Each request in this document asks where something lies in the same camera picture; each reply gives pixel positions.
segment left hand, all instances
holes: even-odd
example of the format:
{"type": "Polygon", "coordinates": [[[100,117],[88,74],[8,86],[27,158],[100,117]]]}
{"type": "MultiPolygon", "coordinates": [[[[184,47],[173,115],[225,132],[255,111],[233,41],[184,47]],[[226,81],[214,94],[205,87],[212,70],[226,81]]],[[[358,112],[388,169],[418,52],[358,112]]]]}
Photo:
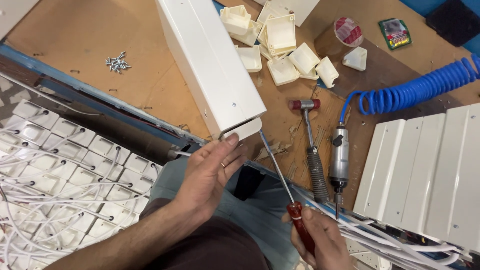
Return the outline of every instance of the left hand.
{"type": "Polygon", "coordinates": [[[238,143],[238,135],[232,134],[225,141],[206,144],[188,158],[185,178],[173,201],[192,211],[199,222],[212,217],[227,181],[247,160],[247,147],[237,147],[238,143]]]}

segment green packet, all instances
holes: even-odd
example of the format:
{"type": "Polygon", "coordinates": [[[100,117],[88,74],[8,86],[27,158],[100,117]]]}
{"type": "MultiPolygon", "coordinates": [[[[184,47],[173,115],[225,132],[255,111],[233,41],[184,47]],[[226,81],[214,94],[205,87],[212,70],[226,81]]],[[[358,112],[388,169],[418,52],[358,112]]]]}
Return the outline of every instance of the green packet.
{"type": "Polygon", "coordinates": [[[378,25],[390,50],[412,43],[410,32],[402,20],[391,18],[379,21],[378,25]]]}

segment blue air hose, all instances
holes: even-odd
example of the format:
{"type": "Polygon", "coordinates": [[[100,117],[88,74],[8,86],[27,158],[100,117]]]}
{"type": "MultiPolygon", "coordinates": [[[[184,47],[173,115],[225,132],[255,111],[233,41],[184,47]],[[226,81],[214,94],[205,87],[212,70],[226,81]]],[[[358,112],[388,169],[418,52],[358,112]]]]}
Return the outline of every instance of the blue air hose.
{"type": "MultiPolygon", "coordinates": [[[[480,72],[480,58],[474,53],[471,57],[477,71],[480,72]]],[[[480,79],[478,72],[475,72],[468,59],[464,57],[462,61],[455,61],[399,86],[376,91],[353,91],[343,105],[339,122],[344,122],[345,111],[353,95],[360,94],[359,108],[361,113],[365,115],[386,113],[415,106],[418,103],[472,83],[476,79],[480,79]],[[363,107],[364,98],[367,100],[368,110],[363,107]]]]}

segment table surface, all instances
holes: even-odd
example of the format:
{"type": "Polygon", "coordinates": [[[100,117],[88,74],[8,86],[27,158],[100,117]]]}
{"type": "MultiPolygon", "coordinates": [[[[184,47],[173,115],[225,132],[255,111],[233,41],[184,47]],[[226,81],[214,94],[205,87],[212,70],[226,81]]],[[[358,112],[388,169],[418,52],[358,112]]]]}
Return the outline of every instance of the table surface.
{"type": "MultiPolygon", "coordinates": [[[[262,8],[252,0],[219,2],[226,6],[245,5],[252,19],[262,8]]],[[[369,50],[366,72],[348,70],[335,63],[340,77],[331,91],[307,79],[275,86],[263,57],[264,68],[250,74],[267,107],[267,113],[262,116],[267,140],[271,145],[279,143],[284,150],[277,155],[282,172],[304,187],[311,187],[305,153],[308,139],[301,114],[288,110],[288,100],[319,98],[322,101],[321,108],[311,112],[311,119],[327,174],[330,160],[327,138],[336,126],[349,92],[399,84],[470,55],[436,35],[424,24],[423,17],[398,0],[321,0],[303,25],[297,27],[297,45],[306,42],[313,49],[314,38],[341,16],[358,21],[367,38],[363,46],[369,50]],[[387,48],[378,21],[391,17],[404,20],[413,44],[395,51],[387,48]]],[[[7,35],[6,44],[139,111],[209,139],[188,86],[168,50],[154,0],[41,0],[7,35]],[[121,51],[126,51],[125,60],[132,68],[122,75],[109,72],[104,60],[118,56],[121,51]]],[[[475,82],[450,92],[445,96],[450,103],[429,103],[427,109],[405,110],[388,117],[361,115],[353,105],[347,124],[351,179],[344,192],[345,206],[353,208],[376,123],[444,112],[452,106],[479,102],[478,86],[475,82]]],[[[262,148],[261,140],[251,136],[246,143],[250,149],[249,158],[253,160],[262,148]]],[[[268,160],[260,163],[271,168],[268,160]]]]}

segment right hand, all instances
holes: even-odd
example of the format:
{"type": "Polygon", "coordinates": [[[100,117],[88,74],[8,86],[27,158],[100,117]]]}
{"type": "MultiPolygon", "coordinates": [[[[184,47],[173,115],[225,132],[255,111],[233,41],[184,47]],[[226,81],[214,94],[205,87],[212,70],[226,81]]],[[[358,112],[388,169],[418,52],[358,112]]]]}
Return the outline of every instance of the right hand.
{"type": "Polygon", "coordinates": [[[291,241],[302,259],[314,269],[348,270],[350,258],[345,238],[340,235],[335,220],[309,207],[302,209],[302,220],[305,228],[315,242],[315,257],[305,249],[300,236],[292,226],[291,241]]]}

